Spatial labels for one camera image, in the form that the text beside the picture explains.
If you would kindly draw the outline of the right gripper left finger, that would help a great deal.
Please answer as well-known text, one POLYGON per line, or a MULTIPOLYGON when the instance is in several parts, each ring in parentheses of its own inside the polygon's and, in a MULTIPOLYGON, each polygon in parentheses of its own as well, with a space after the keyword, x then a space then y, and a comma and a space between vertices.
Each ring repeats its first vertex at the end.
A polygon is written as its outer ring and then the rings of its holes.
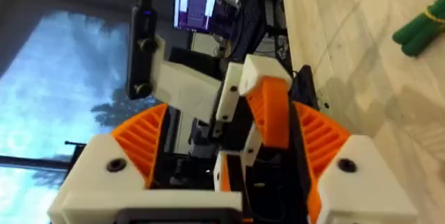
POLYGON ((86 145, 57 195, 148 189, 161 162, 168 105, 146 109, 86 145))

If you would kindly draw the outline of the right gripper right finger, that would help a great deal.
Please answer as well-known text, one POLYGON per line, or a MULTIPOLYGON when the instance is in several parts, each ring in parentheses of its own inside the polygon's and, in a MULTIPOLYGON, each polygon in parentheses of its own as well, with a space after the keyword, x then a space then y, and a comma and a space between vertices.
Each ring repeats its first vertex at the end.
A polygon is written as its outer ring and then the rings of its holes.
POLYGON ((418 211, 373 139, 295 104, 311 185, 310 223, 417 223, 418 211))

